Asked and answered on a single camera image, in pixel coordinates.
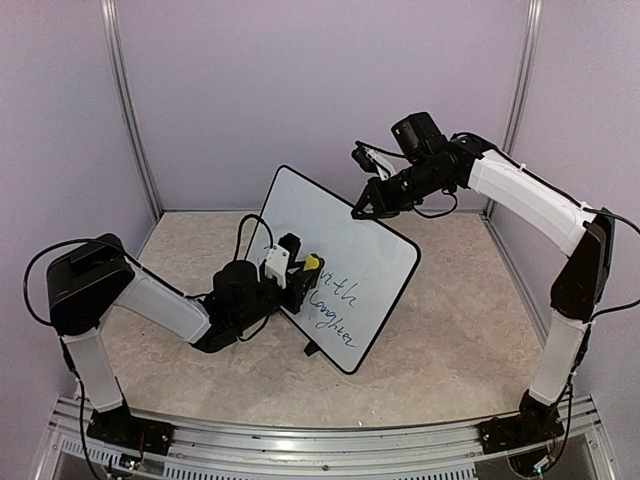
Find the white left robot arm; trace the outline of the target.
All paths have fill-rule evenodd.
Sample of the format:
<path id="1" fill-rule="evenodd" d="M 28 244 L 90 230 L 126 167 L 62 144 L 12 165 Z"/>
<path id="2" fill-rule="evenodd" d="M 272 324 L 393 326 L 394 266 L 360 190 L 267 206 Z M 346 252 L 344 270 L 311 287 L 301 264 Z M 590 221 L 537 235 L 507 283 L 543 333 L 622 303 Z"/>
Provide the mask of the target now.
<path id="1" fill-rule="evenodd" d="M 47 268 L 49 321 L 102 430 L 121 445 L 140 434 L 137 418 L 122 407 L 125 397 L 102 339 L 115 307 L 128 310 L 174 334 L 194 349 L 217 353 L 245 340 L 245 331 L 284 309 L 299 313 L 316 287 L 324 261 L 298 256 L 301 241 L 283 236 L 260 264 L 234 258 L 214 274 L 213 289 L 189 296 L 143 267 L 120 239 L 105 234 L 55 259 Z"/>

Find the yellow black whiteboard eraser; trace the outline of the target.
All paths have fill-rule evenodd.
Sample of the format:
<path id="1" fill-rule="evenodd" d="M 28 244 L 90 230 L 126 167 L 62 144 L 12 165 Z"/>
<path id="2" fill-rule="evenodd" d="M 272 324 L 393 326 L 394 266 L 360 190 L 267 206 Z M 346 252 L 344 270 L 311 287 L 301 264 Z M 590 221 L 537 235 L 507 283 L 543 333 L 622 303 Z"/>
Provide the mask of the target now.
<path id="1" fill-rule="evenodd" d="M 316 254 L 308 254 L 305 257 L 303 271 L 317 273 L 322 270 L 323 266 L 324 260 L 322 258 L 317 256 Z"/>

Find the white whiteboard with black frame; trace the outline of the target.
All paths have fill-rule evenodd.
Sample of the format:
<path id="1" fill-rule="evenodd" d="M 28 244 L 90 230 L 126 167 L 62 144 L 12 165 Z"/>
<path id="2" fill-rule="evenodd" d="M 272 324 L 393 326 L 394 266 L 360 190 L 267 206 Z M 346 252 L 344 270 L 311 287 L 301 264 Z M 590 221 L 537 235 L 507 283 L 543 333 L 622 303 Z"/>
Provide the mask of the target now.
<path id="1" fill-rule="evenodd" d="M 324 259 L 299 313 L 284 314 L 347 375 L 360 368 L 421 259 L 413 241 L 380 221 L 357 221 L 351 210 L 346 200 L 282 165 L 245 255 L 260 264 L 271 243 L 292 233 L 301 255 Z"/>

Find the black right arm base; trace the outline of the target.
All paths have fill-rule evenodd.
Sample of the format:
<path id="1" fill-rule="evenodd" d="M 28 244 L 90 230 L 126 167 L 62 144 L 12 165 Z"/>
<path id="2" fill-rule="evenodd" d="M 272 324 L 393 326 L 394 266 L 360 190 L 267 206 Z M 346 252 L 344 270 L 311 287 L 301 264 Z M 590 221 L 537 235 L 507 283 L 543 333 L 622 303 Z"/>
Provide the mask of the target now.
<path id="1" fill-rule="evenodd" d="M 567 384 L 560 397 L 545 405 L 526 391 L 517 413 L 480 422 L 476 429 L 484 455 L 506 453 L 511 470 L 520 478 L 542 478 L 562 457 L 569 440 L 573 386 Z"/>

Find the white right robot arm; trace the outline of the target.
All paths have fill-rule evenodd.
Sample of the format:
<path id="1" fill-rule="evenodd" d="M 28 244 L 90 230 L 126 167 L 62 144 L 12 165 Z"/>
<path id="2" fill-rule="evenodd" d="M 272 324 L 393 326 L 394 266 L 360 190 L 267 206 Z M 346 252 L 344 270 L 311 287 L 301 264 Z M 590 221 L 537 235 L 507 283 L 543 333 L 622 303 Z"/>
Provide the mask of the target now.
<path id="1" fill-rule="evenodd" d="M 606 284 L 614 226 L 606 213 L 573 199 L 499 147 L 470 133 L 446 137 L 426 112 L 391 128 L 402 170 L 389 152 L 358 141 L 351 153 L 370 177 L 351 211 L 355 220 L 393 218 L 436 192 L 454 196 L 468 189 L 510 211 L 549 241 L 566 259 L 550 289 L 551 320 L 541 362 L 528 387 L 531 405 L 513 419 L 511 433 L 535 442 L 551 424 L 541 405 L 554 404 L 579 364 L 580 350 Z"/>

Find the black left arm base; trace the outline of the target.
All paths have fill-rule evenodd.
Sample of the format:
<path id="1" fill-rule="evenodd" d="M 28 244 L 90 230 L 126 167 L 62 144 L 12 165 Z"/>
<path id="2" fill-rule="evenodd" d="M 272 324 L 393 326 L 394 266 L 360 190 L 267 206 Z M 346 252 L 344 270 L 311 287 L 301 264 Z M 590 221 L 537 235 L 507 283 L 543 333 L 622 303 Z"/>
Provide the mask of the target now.
<path id="1" fill-rule="evenodd" d="M 167 456 L 174 432 L 171 423 L 134 415 L 126 401 L 108 411 L 94 410 L 87 427 L 90 439 L 134 451 L 118 461 L 129 471 L 140 471 L 146 454 Z"/>

